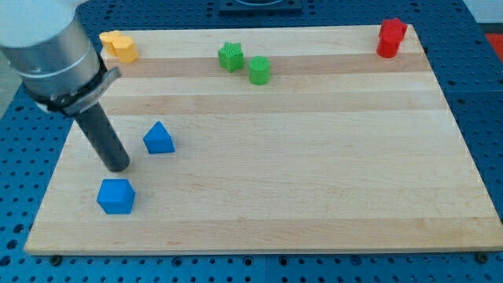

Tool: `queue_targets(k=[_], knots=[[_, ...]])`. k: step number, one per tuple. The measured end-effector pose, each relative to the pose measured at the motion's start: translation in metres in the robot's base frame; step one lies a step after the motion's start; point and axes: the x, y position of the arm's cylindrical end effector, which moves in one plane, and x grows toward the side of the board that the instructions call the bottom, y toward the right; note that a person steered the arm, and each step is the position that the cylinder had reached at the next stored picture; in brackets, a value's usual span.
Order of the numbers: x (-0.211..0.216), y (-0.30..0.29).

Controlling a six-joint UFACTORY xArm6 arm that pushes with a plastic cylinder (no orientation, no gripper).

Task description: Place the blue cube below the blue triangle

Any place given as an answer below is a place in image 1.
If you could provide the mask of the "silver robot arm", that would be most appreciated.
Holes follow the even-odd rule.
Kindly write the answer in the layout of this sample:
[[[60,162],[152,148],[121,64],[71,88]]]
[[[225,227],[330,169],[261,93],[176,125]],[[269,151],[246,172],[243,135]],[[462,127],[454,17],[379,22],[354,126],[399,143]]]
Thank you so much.
[[[78,115],[121,76],[84,30],[85,0],[1,0],[1,52],[43,110]]]

